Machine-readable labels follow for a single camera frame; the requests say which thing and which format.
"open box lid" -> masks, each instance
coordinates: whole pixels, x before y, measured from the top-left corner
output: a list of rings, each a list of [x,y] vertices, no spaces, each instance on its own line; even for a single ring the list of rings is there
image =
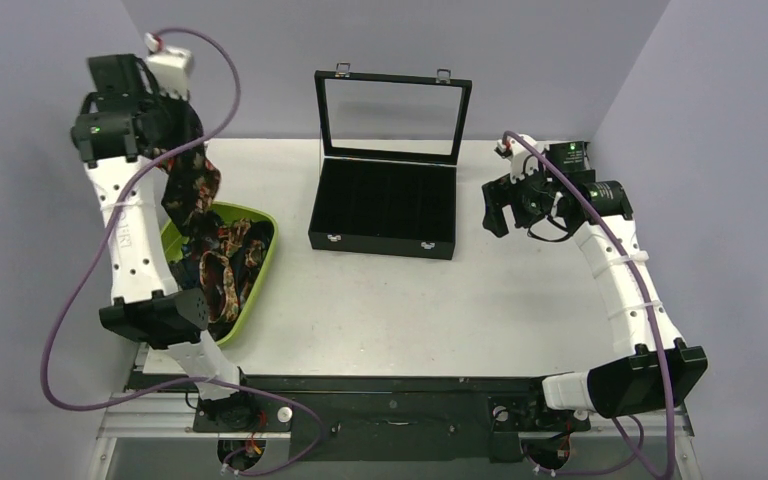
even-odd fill
[[[471,80],[317,70],[326,157],[456,165]]]

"black display case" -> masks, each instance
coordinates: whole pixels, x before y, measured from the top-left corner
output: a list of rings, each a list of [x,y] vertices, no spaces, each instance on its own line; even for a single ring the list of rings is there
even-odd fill
[[[311,246],[451,260],[472,82],[448,70],[414,77],[348,64],[315,79],[323,157]]]

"black velvet lining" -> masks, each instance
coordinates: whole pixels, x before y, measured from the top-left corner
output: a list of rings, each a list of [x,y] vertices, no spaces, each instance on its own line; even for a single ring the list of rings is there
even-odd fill
[[[451,167],[326,159],[311,229],[454,242]]]

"screw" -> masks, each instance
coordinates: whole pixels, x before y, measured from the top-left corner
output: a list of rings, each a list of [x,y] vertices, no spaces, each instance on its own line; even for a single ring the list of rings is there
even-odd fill
[[[293,409],[290,407],[281,407],[278,409],[278,421],[281,423],[287,423],[293,418]]]
[[[501,405],[494,408],[492,414],[493,418],[496,419],[497,422],[503,423],[508,421],[508,409]]]

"white cable tie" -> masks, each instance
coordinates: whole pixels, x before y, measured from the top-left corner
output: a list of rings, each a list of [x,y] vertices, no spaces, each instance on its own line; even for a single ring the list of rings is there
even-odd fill
[[[626,313],[632,311],[632,310],[642,310],[646,307],[661,307],[664,303],[660,300],[652,300],[651,302],[646,303],[638,303],[637,305],[629,305],[628,307],[623,307],[616,312],[612,313],[611,315],[608,315],[608,318],[614,318],[618,315],[625,315]]]
[[[108,210],[113,210],[116,207],[122,207],[122,208],[125,208],[125,207],[137,207],[139,205],[142,205],[143,203],[145,203],[145,202],[142,202],[142,201],[113,202],[113,203],[108,203],[107,205],[102,205],[101,206],[101,211],[102,212],[106,212]]]
[[[558,202],[560,202],[562,198],[564,198],[564,196],[561,192],[555,192],[555,201],[552,202],[552,210],[549,212],[549,215],[553,217],[558,216]]]
[[[602,275],[602,273],[605,272],[605,270],[613,267],[614,265],[619,265],[621,263],[628,263],[629,261],[635,261],[635,262],[645,262],[649,260],[649,253],[646,252],[646,250],[641,250],[637,253],[632,253],[631,255],[621,255],[619,257],[611,258],[602,265],[600,265],[598,268],[593,269],[593,278],[598,277],[599,275]]]
[[[216,380],[216,377],[219,376],[219,373],[213,372],[213,375],[210,377],[205,378],[204,380],[198,382],[198,383],[210,383],[214,380]]]

